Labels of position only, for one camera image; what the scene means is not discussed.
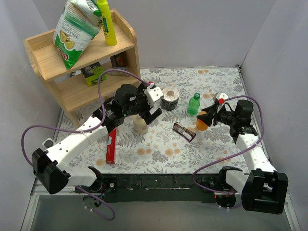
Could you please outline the orange juice bottle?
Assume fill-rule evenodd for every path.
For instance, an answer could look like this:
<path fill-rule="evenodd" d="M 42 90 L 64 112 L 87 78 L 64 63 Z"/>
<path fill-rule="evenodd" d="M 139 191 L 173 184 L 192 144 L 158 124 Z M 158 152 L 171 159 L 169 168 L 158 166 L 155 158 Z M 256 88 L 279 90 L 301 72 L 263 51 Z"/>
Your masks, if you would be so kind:
<path fill-rule="evenodd" d="M 199 130 L 199 131 L 205 131 L 208 129 L 208 125 L 206 123 L 204 123 L 202 120 L 198 119 L 197 118 L 197 121 L 196 121 L 196 128 Z"/>

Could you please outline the green plastic bottle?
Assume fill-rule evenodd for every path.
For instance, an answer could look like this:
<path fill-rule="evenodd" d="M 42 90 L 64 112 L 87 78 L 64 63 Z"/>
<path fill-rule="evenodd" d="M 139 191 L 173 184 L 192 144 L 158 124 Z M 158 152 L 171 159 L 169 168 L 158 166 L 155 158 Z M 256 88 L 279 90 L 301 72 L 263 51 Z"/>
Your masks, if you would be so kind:
<path fill-rule="evenodd" d="M 187 113 L 190 116 L 195 116 L 198 113 L 199 106 L 200 106 L 200 99 L 196 100 L 193 97 L 190 98 L 188 108 L 187 108 Z"/>

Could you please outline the green bottle cap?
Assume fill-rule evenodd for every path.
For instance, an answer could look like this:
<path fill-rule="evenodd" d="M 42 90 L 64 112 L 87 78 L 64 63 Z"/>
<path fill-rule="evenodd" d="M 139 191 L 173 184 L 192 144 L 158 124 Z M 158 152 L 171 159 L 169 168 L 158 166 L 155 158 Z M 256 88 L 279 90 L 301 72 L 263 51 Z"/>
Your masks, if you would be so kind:
<path fill-rule="evenodd" d="M 199 100 L 200 99 L 200 94 L 199 93 L 195 93 L 193 98 L 196 99 L 196 100 Z"/>

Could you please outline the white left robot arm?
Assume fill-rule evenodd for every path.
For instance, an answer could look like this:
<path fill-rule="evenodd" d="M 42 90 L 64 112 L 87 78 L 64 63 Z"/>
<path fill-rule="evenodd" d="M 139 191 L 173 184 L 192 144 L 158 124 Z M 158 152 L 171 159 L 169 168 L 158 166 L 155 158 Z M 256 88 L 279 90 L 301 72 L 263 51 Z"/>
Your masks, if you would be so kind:
<path fill-rule="evenodd" d="M 94 167 L 74 168 L 69 163 L 93 142 L 107 136 L 124 123 L 128 116 L 139 115 L 147 125 L 151 124 L 162 110 L 150 110 L 164 96 L 155 84 L 139 87 L 123 84 L 115 95 L 93 112 L 88 120 L 73 134 L 45 151 L 37 149 L 32 154 L 33 172 L 49 194 L 56 194 L 66 186 L 81 186 L 98 192 L 103 185 L 103 176 Z"/>

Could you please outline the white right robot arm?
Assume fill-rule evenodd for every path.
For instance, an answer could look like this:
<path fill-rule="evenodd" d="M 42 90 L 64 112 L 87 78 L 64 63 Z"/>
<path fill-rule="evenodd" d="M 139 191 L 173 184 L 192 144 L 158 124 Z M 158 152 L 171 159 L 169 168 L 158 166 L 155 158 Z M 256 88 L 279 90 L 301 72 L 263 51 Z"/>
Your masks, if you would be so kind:
<path fill-rule="evenodd" d="M 261 135 L 251 125 L 253 103 L 239 100 L 235 110 L 226 110 L 224 99 L 214 101 L 197 116 L 207 126 L 223 123 L 230 127 L 230 135 L 240 149 L 250 171 L 245 175 L 239 168 L 224 167 L 219 173 L 218 187 L 223 191 L 232 188 L 241 196 L 245 210 L 281 214 L 288 188 L 288 177 L 278 172 L 259 146 Z"/>

